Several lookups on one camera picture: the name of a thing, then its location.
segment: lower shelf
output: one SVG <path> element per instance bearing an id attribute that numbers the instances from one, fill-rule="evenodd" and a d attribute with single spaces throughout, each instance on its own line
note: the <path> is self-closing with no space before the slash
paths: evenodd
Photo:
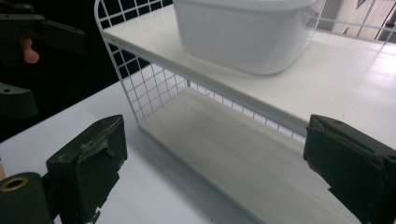
<path id="1" fill-rule="evenodd" d="M 303 160 L 304 144 L 186 89 L 140 128 L 266 224 L 359 223 Z"/>

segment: black background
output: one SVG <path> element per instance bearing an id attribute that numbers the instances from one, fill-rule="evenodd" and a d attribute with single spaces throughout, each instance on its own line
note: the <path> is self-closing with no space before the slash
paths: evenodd
<path id="1" fill-rule="evenodd" d="M 83 30 L 87 35 L 88 54 L 82 56 L 53 49 L 45 46 L 43 40 L 34 40 L 33 49 L 40 55 L 38 63 L 18 66 L 0 64 L 0 82 L 31 90 L 38 108 L 38 115 L 29 119 L 0 117 L 0 141 L 118 81 L 94 19 L 94 0 L 13 2 L 31 4 L 35 13 L 47 20 Z"/>

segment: wooden shelf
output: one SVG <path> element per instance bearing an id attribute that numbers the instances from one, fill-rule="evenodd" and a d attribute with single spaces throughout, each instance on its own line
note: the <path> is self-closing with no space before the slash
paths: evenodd
<path id="1" fill-rule="evenodd" d="M 303 143 L 198 91 L 139 125 L 262 223 L 359 223 L 309 169 Z"/>
<path id="2" fill-rule="evenodd" d="M 316 32 L 287 71 L 244 74 L 183 51 L 173 6 L 104 30 L 105 40 L 305 135 L 311 114 L 339 119 L 396 148 L 396 46 Z"/>

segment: wire rack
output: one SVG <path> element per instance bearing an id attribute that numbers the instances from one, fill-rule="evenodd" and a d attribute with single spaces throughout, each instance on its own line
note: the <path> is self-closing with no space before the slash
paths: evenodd
<path id="1" fill-rule="evenodd" d="M 396 3 L 394 1 L 388 1 L 387 7 L 391 7 L 386 9 L 389 12 L 387 17 L 384 18 L 384 21 L 380 25 L 375 26 L 370 24 L 369 21 L 371 13 L 375 10 L 376 2 L 376 0 L 358 1 L 358 3 L 364 3 L 365 5 L 357 7 L 356 10 L 359 13 L 354 14 L 360 14 L 360 17 L 355 18 L 353 21 L 338 21 L 334 18 L 322 17 L 319 20 L 318 26 L 325 31 L 333 32 L 335 35 L 347 35 L 351 38 L 378 41 L 380 39 L 379 37 L 381 37 L 384 44 L 387 44 L 396 36 L 393 34 L 395 28 L 387 26 L 387 21 L 391 20 L 391 13 L 394 11 Z M 172 0 L 96 0 L 94 12 L 99 30 L 103 31 L 107 27 L 172 4 Z M 367 35 L 370 32 L 375 33 L 375 38 Z M 239 102 L 237 99 L 226 98 L 221 92 L 210 90 L 203 83 L 196 83 L 193 80 L 186 79 L 182 75 L 173 72 L 172 68 L 167 67 L 166 64 L 161 65 L 161 62 L 152 62 L 140 56 L 133 55 L 131 49 L 119 46 L 105 37 L 104 41 L 136 121 L 148 116 L 152 111 L 180 93 L 183 89 L 193 88 L 244 115 L 304 142 L 304 136 L 262 116 L 260 111 L 254 111 L 246 107 L 243 102 Z"/>

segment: plastic container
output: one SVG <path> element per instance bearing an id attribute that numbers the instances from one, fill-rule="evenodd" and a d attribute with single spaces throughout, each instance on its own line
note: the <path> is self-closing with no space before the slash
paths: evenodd
<path id="1" fill-rule="evenodd" d="M 325 0 L 174 0 L 183 49 L 256 75 L 289 67 L 306 49 Z"/>

